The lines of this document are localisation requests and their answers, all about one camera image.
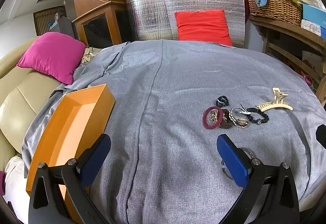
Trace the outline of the silver gold wristwatch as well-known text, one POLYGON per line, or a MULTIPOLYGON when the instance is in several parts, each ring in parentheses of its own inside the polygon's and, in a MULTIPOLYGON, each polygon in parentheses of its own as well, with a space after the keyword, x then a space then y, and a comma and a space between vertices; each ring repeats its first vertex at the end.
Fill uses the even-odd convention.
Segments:
POLYGON ((229 111, 229 119, 233 122, 234 126, 238 128, 247 128, 249 121, 248 116, 251 114, 242 103, 233 106, 229 111))

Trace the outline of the orange cardboard tray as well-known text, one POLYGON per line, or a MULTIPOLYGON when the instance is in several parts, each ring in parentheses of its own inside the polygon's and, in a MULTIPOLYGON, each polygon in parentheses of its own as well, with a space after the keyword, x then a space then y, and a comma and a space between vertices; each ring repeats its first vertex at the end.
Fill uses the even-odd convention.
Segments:
POLYGON ((105 84, 63 96, 30 164, 29 223, 106 223, 80 184, 80 156, 104 134, 114 103, 105 84))

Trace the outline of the gold pearl brooch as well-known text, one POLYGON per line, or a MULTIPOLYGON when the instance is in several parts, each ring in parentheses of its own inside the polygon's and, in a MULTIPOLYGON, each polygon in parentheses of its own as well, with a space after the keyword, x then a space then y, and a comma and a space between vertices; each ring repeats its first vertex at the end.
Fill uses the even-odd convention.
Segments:
POLYGON ((209 114, 209 121, 211 123, 216 124, 218 122, 218 119, 219 119, 219 112, 217 110, 211 111, 209 114))

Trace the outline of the black beaded scrunchie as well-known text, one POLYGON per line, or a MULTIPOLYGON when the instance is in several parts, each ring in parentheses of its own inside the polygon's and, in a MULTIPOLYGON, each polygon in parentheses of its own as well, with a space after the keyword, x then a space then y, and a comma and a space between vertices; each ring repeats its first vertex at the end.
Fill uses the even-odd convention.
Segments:
POLYGON ((249 112, 247 119, 250 123, 261 125, 269 121, 269 116, 258 108, 247 108, 247 111, 249 112))

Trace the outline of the cream hair claw clip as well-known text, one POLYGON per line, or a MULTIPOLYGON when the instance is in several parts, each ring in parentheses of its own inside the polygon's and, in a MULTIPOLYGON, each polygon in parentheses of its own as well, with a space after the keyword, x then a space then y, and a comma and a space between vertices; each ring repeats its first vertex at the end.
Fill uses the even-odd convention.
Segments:
POLYGON ((293 108, 284 101, 289 94, 281 92, 278 87, 273 87, 273 101, 265 102, 257 105, 257 108, 261 111, 267 111, 275 108, 285 108, 293 111, 293 108))

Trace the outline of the grey bed blanket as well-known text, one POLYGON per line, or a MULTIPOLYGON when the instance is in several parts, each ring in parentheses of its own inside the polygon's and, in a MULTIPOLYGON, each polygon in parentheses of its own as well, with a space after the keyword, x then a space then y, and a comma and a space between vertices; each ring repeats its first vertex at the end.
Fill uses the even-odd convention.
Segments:
POLYGON ((206 42, 151 40, 100 51, 60 85, 27 130, 26 168, 61 97, 105 84, 115 98, 105 132, 112 141, 90 195, 111 223, 218 223, 241 188, 221 170, 216 141, 227 134, 264 164, 287 162, 300 210, 325 191, 325 148, 316 130, 325 110, 300 75, 264 53, 206 42), (225 95, 246 108, 287 94, 291 110, 266 124, 207 130, 204 111, 225 95))

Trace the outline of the beige leather sofa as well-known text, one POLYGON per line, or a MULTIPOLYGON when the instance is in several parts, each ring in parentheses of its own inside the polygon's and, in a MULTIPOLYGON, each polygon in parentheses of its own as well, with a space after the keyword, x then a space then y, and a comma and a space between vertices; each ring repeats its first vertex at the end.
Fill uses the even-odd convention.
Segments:
POLYGON ((30 123, 61 84, 32 68, 17 66, 35 40, 24 42, 1 58, 1 171, 12 157, 22 153, 30 123))

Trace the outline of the magenta pillow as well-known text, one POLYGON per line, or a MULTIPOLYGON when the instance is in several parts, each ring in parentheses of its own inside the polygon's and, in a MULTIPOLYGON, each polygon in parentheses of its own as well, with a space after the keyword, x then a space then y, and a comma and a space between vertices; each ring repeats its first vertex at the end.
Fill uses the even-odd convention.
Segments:
POLYGON ((84 55, 85 47, 84 43, 67 34, 47 32, 32 43, 17 66, 33 69, 70 85, 73 83, 73 73, 84 55))

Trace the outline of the wooden shelf unit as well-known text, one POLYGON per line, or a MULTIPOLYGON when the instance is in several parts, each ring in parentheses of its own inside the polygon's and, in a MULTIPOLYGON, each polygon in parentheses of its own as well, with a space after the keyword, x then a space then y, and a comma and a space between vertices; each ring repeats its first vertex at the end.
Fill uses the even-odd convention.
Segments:
POLYGON ((293 70, 300 69, 302 78, 310 78, 322 106, 325 106, 325 39, 289 23, 249 16, 263 37, 261 51, 286 63, 293 70))

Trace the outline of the red pillow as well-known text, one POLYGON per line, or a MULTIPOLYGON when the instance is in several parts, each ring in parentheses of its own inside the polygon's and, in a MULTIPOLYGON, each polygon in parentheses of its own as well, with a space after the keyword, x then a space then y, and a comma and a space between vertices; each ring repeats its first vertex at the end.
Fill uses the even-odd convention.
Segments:
POLYGON ((224 10, 176 12, 175 19, 178 40, 233 45, 224 10))

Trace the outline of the wooden cabinet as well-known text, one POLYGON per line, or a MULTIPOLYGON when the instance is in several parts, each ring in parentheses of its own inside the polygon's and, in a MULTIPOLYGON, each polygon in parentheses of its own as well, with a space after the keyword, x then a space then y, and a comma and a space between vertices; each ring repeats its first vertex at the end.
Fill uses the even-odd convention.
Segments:
POLYGON ((74 0, 80 41, 106 48, 133 40, 126 0, 74 0))

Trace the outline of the silver foil insulation sheet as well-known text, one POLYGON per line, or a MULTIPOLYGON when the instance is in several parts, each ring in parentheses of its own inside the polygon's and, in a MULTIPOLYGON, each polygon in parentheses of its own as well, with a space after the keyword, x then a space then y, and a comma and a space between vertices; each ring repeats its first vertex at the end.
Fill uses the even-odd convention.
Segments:
POLYGON ((135 40, 178 38, 175 13, 224 10, 233 46, 245 44, 244 0, 127 0, 135 40))

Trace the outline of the wicker basket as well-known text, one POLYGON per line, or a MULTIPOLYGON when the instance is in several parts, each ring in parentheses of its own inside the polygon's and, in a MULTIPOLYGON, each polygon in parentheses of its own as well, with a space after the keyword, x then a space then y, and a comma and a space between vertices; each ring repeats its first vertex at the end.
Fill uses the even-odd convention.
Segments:
POLYGON ((294 0, 267 0, 263 7, 258 7, 255 0, 248 0, 248 3, 252 16, 301 25, 303 6, 294 0))

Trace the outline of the blue cardboard box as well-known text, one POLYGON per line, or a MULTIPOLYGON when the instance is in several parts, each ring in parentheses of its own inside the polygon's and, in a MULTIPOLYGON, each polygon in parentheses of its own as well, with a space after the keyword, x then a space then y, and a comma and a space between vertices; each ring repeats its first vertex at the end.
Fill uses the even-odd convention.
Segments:
POLYGON ((326 12, 314 6, 303 4, 303 19, 325 28, 326 12))

